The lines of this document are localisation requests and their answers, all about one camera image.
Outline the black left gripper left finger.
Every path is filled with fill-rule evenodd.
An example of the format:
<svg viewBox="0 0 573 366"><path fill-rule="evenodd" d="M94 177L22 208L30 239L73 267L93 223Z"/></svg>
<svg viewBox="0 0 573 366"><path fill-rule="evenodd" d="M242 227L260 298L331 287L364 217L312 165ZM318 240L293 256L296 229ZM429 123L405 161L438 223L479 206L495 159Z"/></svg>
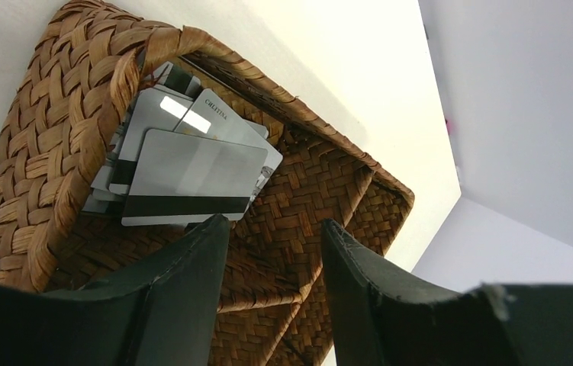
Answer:
<svg viewBox="0 0 573 366"><path fill-rule="evenodd" d="M214 215L74 290L0 285L0 365L205 365L230 235Z"/></svg>

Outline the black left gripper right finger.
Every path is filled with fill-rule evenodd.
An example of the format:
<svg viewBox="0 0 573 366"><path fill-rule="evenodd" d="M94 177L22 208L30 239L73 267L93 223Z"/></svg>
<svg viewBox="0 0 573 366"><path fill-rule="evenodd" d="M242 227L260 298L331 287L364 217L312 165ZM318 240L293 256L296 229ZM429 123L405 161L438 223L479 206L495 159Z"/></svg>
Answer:
<svg viewBox="0 0 573 366"><path fill-rule="evenodd" d="M465 293L399 268L327 219L327 305L339 365L573 365L573 284Z"/></svg>

